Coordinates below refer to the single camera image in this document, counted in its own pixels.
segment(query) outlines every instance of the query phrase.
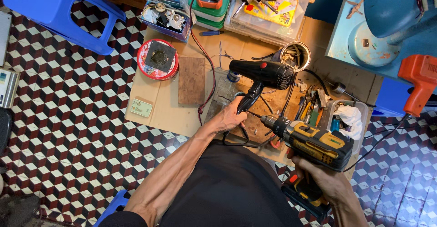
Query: forearm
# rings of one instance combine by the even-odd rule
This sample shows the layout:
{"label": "forearm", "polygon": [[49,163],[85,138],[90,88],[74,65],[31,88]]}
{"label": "forearm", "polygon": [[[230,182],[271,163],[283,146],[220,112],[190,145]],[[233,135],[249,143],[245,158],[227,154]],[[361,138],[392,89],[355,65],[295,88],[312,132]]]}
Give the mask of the forearm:
{"label": "forearm", "polygon": [[331,207],[334,214],[335,224],[338,227],[368,227],[369,224],[364,216],[363,209],[355,194],[352,192],[346,193],[344,200],[339,203],[332,204]]}
{"label": "forearm", "polygon": [[205,124],[185,144],[163,160],[139,185],[124,208],[142,216],[153,227],[193,172],[216,132]]}

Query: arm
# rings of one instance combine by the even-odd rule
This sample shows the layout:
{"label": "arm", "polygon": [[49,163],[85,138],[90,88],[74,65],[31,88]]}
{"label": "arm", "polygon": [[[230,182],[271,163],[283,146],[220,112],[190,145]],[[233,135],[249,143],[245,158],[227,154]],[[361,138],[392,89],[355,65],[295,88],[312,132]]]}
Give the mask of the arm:
{"label": "arm", "polygon": [[153,227],[171,205],[174,197],[194,170],[194,166],[212,139],[222,131],[243,125],[247,114],[236,114],[243,97],[236,97],[192,138],[161,162],[139,185],[124,211],[138,213]]}
{"label": "arm", "polygon": [[369,226],[360,202],[352,190],[352,185],[342,172],[334,172],[313,165],[299,157],[293,157],[292,161],[296,165],[295,169],[299,178],[303,178],[303,170],[313,176],[314,181],[331,204],[336,226]]}

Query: red button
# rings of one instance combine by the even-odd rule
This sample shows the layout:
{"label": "red button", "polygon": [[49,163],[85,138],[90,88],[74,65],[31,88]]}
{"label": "red button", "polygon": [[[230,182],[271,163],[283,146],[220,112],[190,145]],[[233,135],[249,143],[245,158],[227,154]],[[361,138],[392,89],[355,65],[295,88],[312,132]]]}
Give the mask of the red button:
{"label": "red button", "polygon": [[291,178],[290,178],[290,183],[294,183],[296,181],[296,179],[298,179],[298,175],[294,174]]}

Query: hand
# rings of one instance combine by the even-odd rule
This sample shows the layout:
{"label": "hand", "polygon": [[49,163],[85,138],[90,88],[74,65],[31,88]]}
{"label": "hand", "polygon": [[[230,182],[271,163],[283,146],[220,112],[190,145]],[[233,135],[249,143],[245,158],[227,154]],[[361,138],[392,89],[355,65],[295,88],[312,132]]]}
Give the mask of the hand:
{"label": "hand", "polygon": [[244,127],[243,121],[247,119],[247,113],[241,112],[237,115],[237,107],[243,96],[235,97],[234,101],[229,103],[214,118],[205,124],[213,132],[220,133],[234,129],[237,125]]}
{"label": "hand", "polygon": [[335,172],[325,167],[314,165],[305,159],[294,156],[292,162],[295,164],[298,178],[304,177],[304,172],[307,171],[313,176],[314,181],[323,191],[323,194],[331,204],[343,204],[355,197],[352,186],[342,172]]}

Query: black shirt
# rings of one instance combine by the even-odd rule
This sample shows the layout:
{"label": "black shirt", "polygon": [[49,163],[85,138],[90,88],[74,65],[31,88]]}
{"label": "black shirt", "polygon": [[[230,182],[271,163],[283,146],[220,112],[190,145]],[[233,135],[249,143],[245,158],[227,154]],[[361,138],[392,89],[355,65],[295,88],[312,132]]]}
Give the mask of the black shirt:
{"label": "black shirt", "polygon": [[[273,168],[242,146],[213,140],[163,215],[169,226],[303,226]],[[133,212],[117,212],[99,227],[147,227]]]}

